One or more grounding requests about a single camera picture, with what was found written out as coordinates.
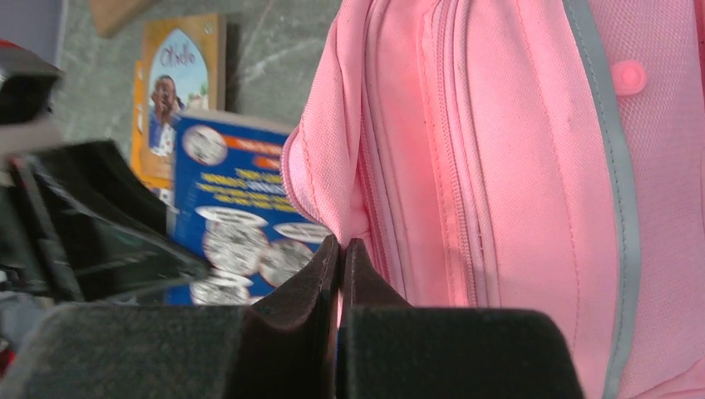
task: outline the pink backpack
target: pink backpack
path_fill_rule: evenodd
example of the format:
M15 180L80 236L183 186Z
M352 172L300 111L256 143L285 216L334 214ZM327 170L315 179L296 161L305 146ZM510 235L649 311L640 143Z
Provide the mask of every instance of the pink backpack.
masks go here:
M590 399L703 399L701 1L343 0L289 198L413 304L550 315Z

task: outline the book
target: book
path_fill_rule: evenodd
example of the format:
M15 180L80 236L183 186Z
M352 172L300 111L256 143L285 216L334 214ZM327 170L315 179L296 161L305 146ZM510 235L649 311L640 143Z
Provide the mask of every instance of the book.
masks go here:
M293 276L328 236L288 202L279 174L287 126L224 111L174 119L172 239L213 275L172 289L171 304L253 303Z
M211 13L149 21L142 39L145 110L141 164L151 178L170 179L174 149L171 118L188 108L225 103L224 16Z
M142 135L144 131L144 109L142 105L143 93L142 62L135 63L135 87L132 109L132 142L130 150L130 167L132 172L145 187L152 190L161 200L170 204L171 179L159 179L145 175L142 170L140 152L142 148Z

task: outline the floor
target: floor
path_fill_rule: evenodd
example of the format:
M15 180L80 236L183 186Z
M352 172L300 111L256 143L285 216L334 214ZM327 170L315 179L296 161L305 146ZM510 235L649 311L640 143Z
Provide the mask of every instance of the floor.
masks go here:
M227 45L227 109L294 126L339 6L340 0L162 0L106 40L95 33L88 2L69 0L57 124L68 140L110 137L127 153L142 22L222 12L238 27Z

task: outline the gray strip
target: gray strip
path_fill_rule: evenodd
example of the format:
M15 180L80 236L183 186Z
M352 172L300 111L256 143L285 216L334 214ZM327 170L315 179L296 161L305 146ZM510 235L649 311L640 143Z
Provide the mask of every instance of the gray strip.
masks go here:
M603 399L613 399L619 393L619 381L632 349L641 280L641 248L634 171L619 118L612 73L609 70L607 56L604 54L588 0L563 0L563 7L593 93L604 142L604 153L607 156L609 179L612 183L619 249L619 293L612 352L604 379Z

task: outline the pink fabric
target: pink fabric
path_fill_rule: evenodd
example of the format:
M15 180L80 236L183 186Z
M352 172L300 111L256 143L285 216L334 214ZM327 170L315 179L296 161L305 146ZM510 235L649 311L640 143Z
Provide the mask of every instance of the pink fabric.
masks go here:
M623 95L642 241L623 398L705 397L692 1L590 1ZM364 238L410 302L549 314L600 398L619 259L596 112L561 2L344 0L283 180L342 244Z

